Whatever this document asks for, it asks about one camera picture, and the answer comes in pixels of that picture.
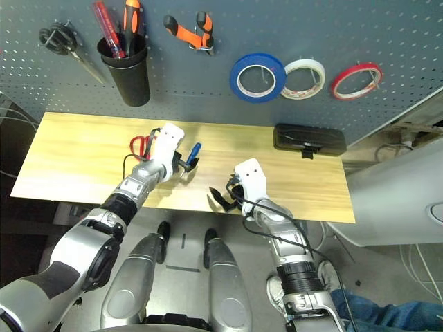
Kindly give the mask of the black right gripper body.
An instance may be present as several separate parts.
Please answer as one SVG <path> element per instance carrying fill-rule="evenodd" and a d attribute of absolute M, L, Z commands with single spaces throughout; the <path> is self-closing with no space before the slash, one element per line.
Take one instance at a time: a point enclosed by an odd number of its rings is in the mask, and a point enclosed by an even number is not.
<path fill-rule="evenodd" d="M 238 176 L 234 174 L 230 175 L 230 179 L 226 184 L 226 191 L 233 201 L 231 203 L 227 203 L 227 206 L 224 208 L 225 211 L 231 212 L 234 209 L 241 210 L 244 198 L 244 189 L 240 184 L 240 179 Z"/>

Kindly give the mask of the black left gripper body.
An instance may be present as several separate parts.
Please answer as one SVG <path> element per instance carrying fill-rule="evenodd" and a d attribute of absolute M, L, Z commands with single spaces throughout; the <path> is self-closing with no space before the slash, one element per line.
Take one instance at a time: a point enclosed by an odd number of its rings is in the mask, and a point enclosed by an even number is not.
<path fill-rule="evenodd" d="M 182 174 L 187 173 L 189 169 L 189 165 L 186 161 L 181 159 L 182 155 L 175 151 L 172 158 L 172 171 L 174 174 L 179 173 L 181 171 Z"/>

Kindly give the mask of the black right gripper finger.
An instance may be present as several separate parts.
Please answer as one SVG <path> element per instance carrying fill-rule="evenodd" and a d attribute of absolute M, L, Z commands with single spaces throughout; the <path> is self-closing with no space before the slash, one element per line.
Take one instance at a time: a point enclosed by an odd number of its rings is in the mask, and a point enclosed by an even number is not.
<path fill-rule="evenodd" d="M 209 187 L 210 193 L 213 199 L 220 205 L 228 205 L 228 201 L 222 196 L 222 194 L 213 187 Z"/>

